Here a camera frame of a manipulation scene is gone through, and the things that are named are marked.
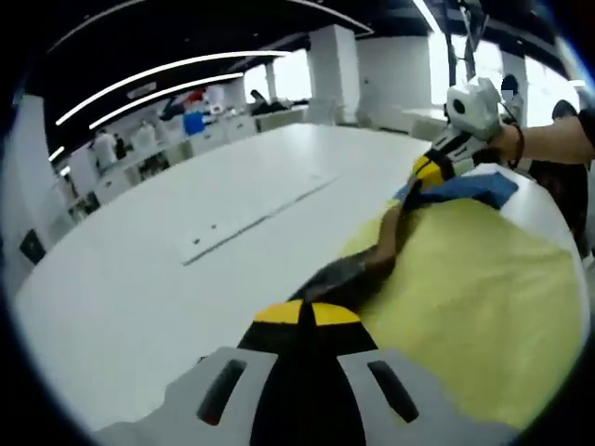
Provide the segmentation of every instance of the sleeve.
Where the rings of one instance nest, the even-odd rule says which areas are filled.
[[[595,150],[595,110],[581,110],[581,112],[578,114],[578,121],[580,121],[585,135],[587,135],[591,146],[593,146],[593,150]]]

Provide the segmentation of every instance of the white table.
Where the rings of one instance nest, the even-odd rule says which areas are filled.
[[[413,138],[433,141],[446,128],[444,111],[440,109],[403,110],[407,133]]]
[[[48,253],[15,299],[23,340],[84,426],[140,419],[200,356],[236,345],[256,312],[288,298],[334,259],[429,145],[290,125],[168,169],[100,208]],[[338,178],[181,266],[175,244],[189,227],[253,212],[284,190],[299,190],[313,173]],[[577,257],[549,196],[514,177],[520,190],[503,214]],[[580,262],[577,277],[585,290]]]

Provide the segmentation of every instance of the black ceiling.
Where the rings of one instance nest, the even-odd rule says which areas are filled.
[[[436,3],[426,1],[431,6]],[[428,32],[427,24],[411,0],[320,0],[314,3],[369,26],[375,30],[373,36],[423,35]],[[341,24],[356,33],[364,32],[348,21],[287,0],[100,0],[54,4],[46,13],[43,30],[46,44],[40,48],[39,57],[31,66],[26,90],[45,98],[49,149],[53,151],[64,145],[67,148],[65,155],[89,138],[91,122],[129,102],[126,92],[148,80],[137,81],[106,95],[61,126],[55,126],[55,121],[83,99],[132,74],[205,54],[264,47],[293,50],[309,44],[307,32],[331,23]],[[527,14],[507,17],[510,9],[496,0],[487,0],[485,4],[494,18],[542,41],[552,42],[552,34],[542,20]],[[101,14],[110,8],[118,9],[102,17]],[[407,8],[414,12],[407,17],[397,13]],[[453,27],[455,31],[464,32],[460,20],[454,21]],[[515,38],[498,30],[488,30],[485,37],[510,46],[508,51],[532,49],[530,45],[518,48]],[[540,54],[537,58],[547,56]],[[237,61],[223,59],[179,67],[158,73],[151,81],[161,90],[228,72]],[[253,59],[239,71],[262,61]],[[557,60],[553,58],[551,63],[555,64]]]

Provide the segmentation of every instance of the ceiling light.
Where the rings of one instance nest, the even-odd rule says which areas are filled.
[[[249,57],[258,57],[258,56],[288,56],[291,54],[289,51],[276,51],[276,50],[259,50],[259,51],[232,51],[230,53],[218,53],[218,54],[208,54],[206,56],[198,56],[196,58],[178,60],[177,62],[167,63],[166,65],[161,65],[159,67],[151,68],[145,72],[140,72],[133,76],[127,77],[119,82],[116,82],[113,85],[107,86],[103,88],[101,91],[97,92],[90,98],[85,99],[83,102],[78,104],[73,109],[67,111],[62,115],[58,121],[56,121],[56,125],[62,125],[67,119],[72,117],[75,113],[81,111],[84,107],[89,105],[91,102],[101,98],[102,96],[111,93],[113,90],[120,88],[126,84],[130,84],[131,82],[135,82],[138,79],[142,79],[143,77],[150,76],[157,72],[163,72],[165,70],[171,70],[172,68],[181,67],[183,65],[190,65],[191,63],[197,62],[204,62],[207,60],[216,60],[216,59],[231,59],[231,58],[249,58]]]
[[[434,16],[431,15],[431,12],[428,9],[428,6],[424,2],[424,0],[413,0],[413,3],[416,4],[417,9],[419,9],[421,15],[424,16],[424,19],[426,19],[426,22],[430,26],[431,30],[435,33],[441,33],[442,30],[440,29],[440,26],[438,26],[438,22],[436,21]]]
[[[584,88],[585,86],[587,86],[587,83],[581,80],[568,81],[568,84],[570,84],[574,88]]]
[[[171,88],[166,88],[165,90],[158,91],[157,93],[153,93],[152,95],[132,101],[132,102],[126,104],[124,107],[120,107],[118,110],[114,110],[111,113],[106,114],[105,116],[103,116],[102,118],[99,118],[97,121],[95,121],[93,124],[91,124],[89,126],[89,130],[93,130],[98,125],[105,123],[106,121],[112,119],[114,116],[117,116],[118,114],[125,112],[126,110],[130,110],[133,107],[136,107],[137,105],[140,105],[144,102],[147,102],[147,101],[155,99],[155,98],[159,98],[160,96],[168,95],[169,93],[174,93],[175,91],[183,90],[185,88],[190,88],[191,86],[196,86],[196,85],[201,85],[201,84],[209,84],[211,82],[226,81],[228,79],[235,79],[237,77],[242,77],[242,76],[244,76],[244,74],[241,72],[235,72],[233,74],[222,74],[221,76],[207,77],[207,78],[201,79],[199,81],[192,81],[192,82],[188,82],[186,84],[181,84],[181,85],[172,86]]]
[[[54,153],[49,155],[49,158],[47,158],[47,160],[50,162],[54,161],[56,158],[58,158],[58,155],[60,155],[63,151],[64,151],[64,146],[58,147],[58,149]]]
[[[357,20],[352,19],[349,16],[346,16],[345,14],[341,14],[338,11],[335,11],[334,9],[331,9],[330,7],[323,7],[322,5],[318,5],[316,3],[313,2],[309,2],[308,0],[287,0],[288,2],[291,3],[297,3],[299,5],[303,5],[304,7],[313,7],[315,9],[320,9],[321,11],[324,11],[328,14],[331,14],[335,17],[338,17],[340,19],[343,19],[345,21],[348,21],[349,23],[351,23],[352,25],[355,25],[361,29],[363,29],[364,31],[366,31],[367,33],[373,33],[374,30],[372,28],[369,28],[367,26],[365,26],[363,23],[360,23]]]

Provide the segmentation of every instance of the wrist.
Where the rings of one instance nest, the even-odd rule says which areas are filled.
[[[519,131],[514,125],[502,125],[500,132],[489,142],[489,147],[498,152],[500,158],[506,161],[514,160],[517,156]]]

